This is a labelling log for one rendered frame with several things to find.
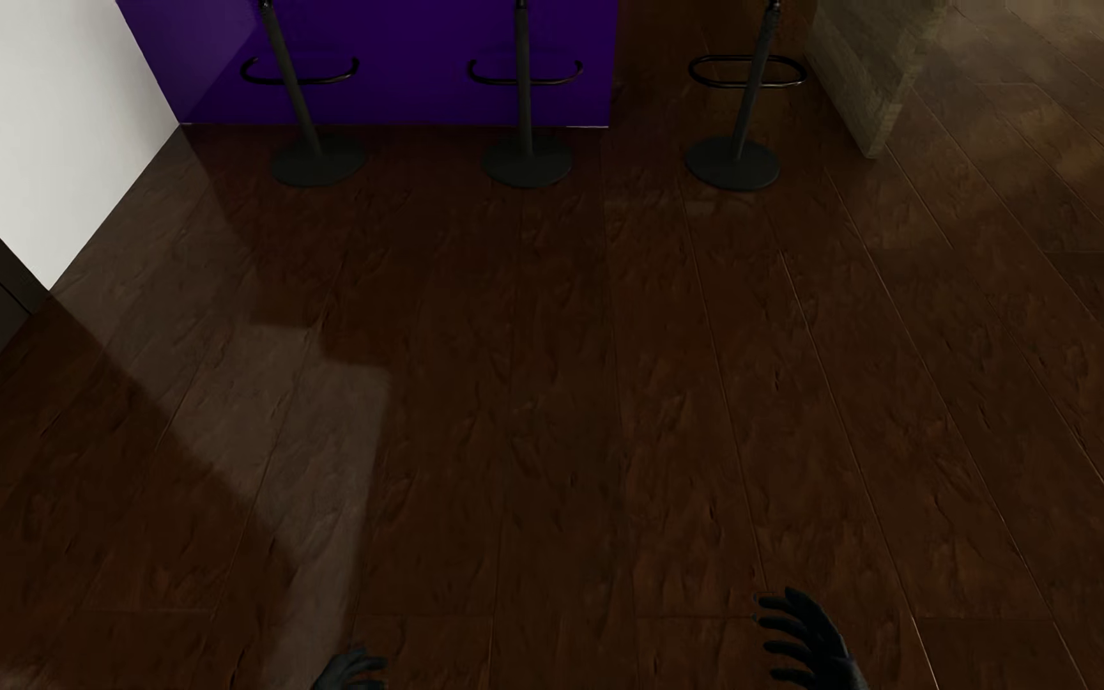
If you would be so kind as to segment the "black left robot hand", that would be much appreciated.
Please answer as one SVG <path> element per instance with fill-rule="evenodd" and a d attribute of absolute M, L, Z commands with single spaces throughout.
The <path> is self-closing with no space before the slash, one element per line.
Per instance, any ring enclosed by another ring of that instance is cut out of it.
<path fill-rule="evenodd" d="M 355 647 L 335 654 L 309 690 L 388 690 L 384 680 L 372 677 L 386 667 L 385 657 Z"/>

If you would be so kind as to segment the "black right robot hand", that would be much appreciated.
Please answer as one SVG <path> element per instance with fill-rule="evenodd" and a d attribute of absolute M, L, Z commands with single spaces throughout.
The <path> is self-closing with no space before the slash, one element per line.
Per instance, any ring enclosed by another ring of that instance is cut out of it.
<path fill-rule="evenodd" d="M 809 594 L 788 587 L 781 595 L 753 594 L 753 602 L 776 613 L 753 615 L 762 629 L 790 636 L 763 643 L 763 650 L 802 664 L 800 668 L 772 668 L 769 679 L 802 690 L 870 690 L 843 636 Z"/>

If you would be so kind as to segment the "black bar stool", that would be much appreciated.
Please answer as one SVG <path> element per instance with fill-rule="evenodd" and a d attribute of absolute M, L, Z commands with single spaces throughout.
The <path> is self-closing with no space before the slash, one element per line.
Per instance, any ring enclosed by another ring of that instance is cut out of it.
<path fill-rule="evenodd" d="M 783 0 L 768 0 L 752 54 L 707 54 L 688 64 L 689 76 L 700 85 L 744 92 L 732 132 L 701 140 L 684 153 L 688 171 L 708 185 L 729 192 L 754 192 L 773 184 L 781 174 L 781 162 L 776 155 L 766 146 L 749 140 L 747 136 L 760 91 L 796 87 L 808 79 L 807 70 L 800 61 L 771 53 L 773 39 L 781 24 L 781 12 Z M 795 71 L 795 77 L 789 81 L 764 81 L 764 70 L 771 61 L 789 66 Z M 712 79 L 698 72 L 699 66 L 713 63 L 746 63 L 747 79 Z"/>
<path fill-rule="evenodd" d="M 514 73 L 513 79 L 484 77 L 476 72 L 477 60 L 468 61 L 468 77 L 486 86 L 517 88 L 517 129 L 513 137 L 493 144 L 484 152 L 484 172 L 492 180 L 517 189 L 541 189 L 556 184 L 573 168 L 573 153 L 555 136 L 533 132 L 532 95 L 537 86 L 567 85 L 584 71 L 575 60 L 572 75 L 560 79 L 534 79 L 531 76 L 531 49 L 528 0 L 514 0 Z"/>
<path fill-rule="evenodd" d="M 349 79 L 360 70 L 360 59 L 353 56 L 349 70 L 338 75 L 299 79 L 273 0 L 256 0 L 256 4 L 282 76 L 278 79 L 254 76 L 250 70 L 259 60 L 256 56 L 238 66 L 238 75 L 253 85 L 284 86 L 302 132 L 300 139 L 272 157 L 270 174 L 284 185 L 302 189 L 329 187 L 354 176 L 368 161 L 363 146 L 352 137 L 318 132 L 302 86 L 326 86 Z"/>

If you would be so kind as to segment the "stone brick pillar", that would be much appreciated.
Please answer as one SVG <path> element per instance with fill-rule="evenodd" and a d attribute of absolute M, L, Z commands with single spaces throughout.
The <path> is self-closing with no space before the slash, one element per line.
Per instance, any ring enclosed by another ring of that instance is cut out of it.
<path fill-rule="evenodd" d="M 857 149 L 879 158 L 951 0 L 817 0 L 806 55 Z"/>

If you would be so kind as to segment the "purple bar counter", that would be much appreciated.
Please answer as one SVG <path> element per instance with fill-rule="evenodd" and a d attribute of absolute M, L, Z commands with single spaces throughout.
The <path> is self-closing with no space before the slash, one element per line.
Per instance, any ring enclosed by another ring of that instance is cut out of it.
<path fill-rule="evenodd" d="M 272 0 L 315 124 L 518 123 L 516 0 Z M 620 0 L 526 0 L 532 119 L 605 128 Z M 259 0 L 116 0 L 183 124 L 294 124 Z"/>

